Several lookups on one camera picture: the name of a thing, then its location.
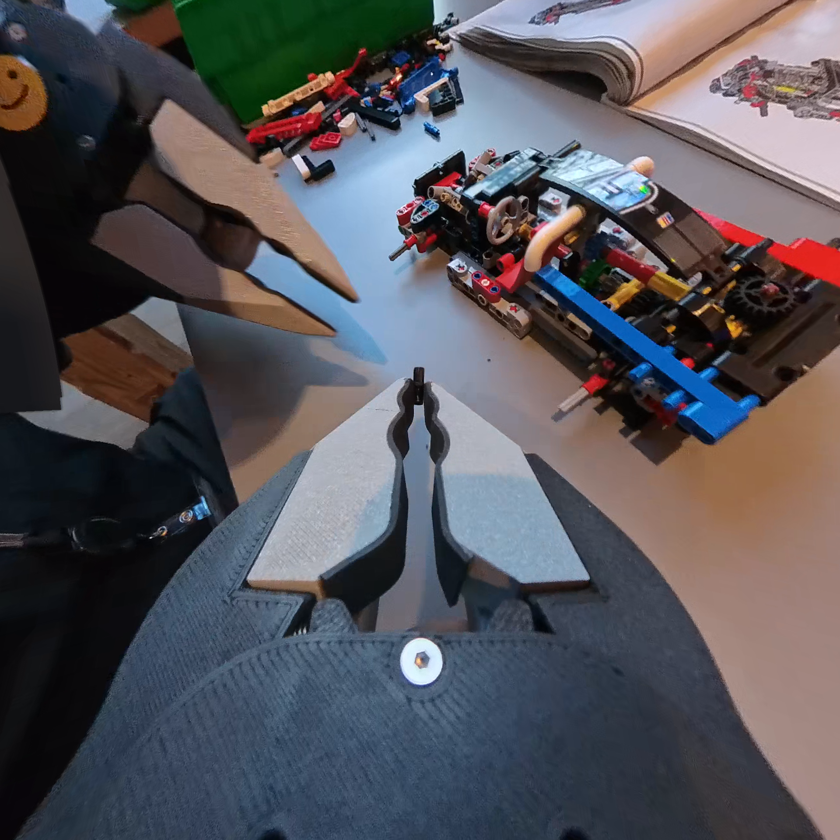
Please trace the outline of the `toy brick car model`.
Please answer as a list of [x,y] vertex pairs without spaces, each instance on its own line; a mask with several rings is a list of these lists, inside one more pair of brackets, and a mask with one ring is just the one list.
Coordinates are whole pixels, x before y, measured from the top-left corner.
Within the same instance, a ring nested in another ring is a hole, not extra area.
[[414,180],[389,259],[438,249],[450,285],[516,338],[560,341],[587,377],[558,413],[599,397],[713,445],[838,348],[838,238],[778,244],[654,169],[578,142],[457,151]]

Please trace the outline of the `grey desk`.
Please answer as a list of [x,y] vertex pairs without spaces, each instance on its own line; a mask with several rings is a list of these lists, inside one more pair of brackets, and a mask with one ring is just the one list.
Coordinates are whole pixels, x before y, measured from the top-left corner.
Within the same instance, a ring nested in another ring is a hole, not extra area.
[[838,838],[838,353],[720,444],[630,435],[613,410],[556,406],[580,375],[553,343],[518,340],[452,288],[439,253],[388,255],[413,179],[447,154],[556,151],[580,140],[650,155],[688,203],[764,236],[838,236],[838,215],[600,102],[591,77],[532,77],[460,46],[465,103],[440,125],[361,133],[336,173],[280,184],[351,278],[351,304],[269,248],[252,272],[335,339],[180,308],[243,501],[396,379],[432,382],[539,455],[653,561],[693,616],[752,735],[826,838]]

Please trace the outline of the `wooden side table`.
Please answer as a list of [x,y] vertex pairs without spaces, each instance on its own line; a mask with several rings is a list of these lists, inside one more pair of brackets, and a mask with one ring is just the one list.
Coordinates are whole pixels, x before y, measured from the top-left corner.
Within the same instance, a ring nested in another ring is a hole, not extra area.
[[82,394],[147,424],[154,406],[193,366],[193,357],[132,313],[62,340],[61,379]]

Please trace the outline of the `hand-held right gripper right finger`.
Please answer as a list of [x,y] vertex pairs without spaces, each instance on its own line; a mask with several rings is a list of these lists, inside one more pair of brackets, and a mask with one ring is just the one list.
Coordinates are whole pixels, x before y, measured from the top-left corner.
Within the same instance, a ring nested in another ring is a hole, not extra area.
[[437,578],[449,606],[574,592],[591,576],[522,448],[437,383],[424,413],[434,462]]

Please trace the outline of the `pile of loose toy bricks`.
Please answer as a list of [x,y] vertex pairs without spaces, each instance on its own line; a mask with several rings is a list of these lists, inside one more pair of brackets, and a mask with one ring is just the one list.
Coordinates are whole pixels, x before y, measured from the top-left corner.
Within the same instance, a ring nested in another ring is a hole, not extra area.
[[436,124],[455,112],[465,101],[459,69],[449,64],[458,24],[450,13],[390,49],[361,48],[351,66],[311,73],[306,84],[269,100],[261,117],[243,126],[259,162],[275,172],[291,161],[305,183],[317,183],[335,166],[312,154],[334,152],[357,133],[375,142],[375,129],[396,133],[403,117],[417,114]]

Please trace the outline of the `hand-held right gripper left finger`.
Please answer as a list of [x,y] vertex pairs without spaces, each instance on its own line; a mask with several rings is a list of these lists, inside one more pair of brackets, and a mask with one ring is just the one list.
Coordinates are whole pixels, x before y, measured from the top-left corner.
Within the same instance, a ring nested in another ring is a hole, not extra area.
[[400,379],[311,449],[248,575],[255,590],[341,601],[362,613],[405,564],[404,458],[414,383]]

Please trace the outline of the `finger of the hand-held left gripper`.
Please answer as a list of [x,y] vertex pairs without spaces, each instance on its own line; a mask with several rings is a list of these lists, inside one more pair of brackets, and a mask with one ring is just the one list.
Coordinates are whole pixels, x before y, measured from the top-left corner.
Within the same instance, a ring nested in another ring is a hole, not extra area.
[[101,215],[91,242],[189,306],[291,333],[336,334],[317,315],[250,274],[213,262],[193,236],[146,205]]
[[213,262],[247,272],[261,244],[288,257],[350,302],[358,293],[331,249],[265,166],[164,99],[150,126],[150,154],[124,199],[194,237]]

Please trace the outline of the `black badge reel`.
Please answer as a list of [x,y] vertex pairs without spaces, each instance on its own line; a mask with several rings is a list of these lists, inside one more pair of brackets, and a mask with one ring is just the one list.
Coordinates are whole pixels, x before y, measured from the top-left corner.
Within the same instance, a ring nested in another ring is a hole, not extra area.
[[215,522],[215,510],[205,496],[200,496],[191,506],[151,529],[141,530],[129,521],[95,517],[67,528],[23,533],[3,532],[1,551],[43,553],[47,556],[68,553],[102,557],[147,547],[159,547],[174,538],[193,532],[202,523]]

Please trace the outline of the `instruction booklet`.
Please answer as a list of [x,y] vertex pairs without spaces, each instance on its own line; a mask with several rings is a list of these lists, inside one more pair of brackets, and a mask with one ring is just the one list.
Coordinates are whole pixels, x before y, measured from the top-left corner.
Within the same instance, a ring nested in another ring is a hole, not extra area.
[[509,1],[453,37],[838,209],[838,1]]

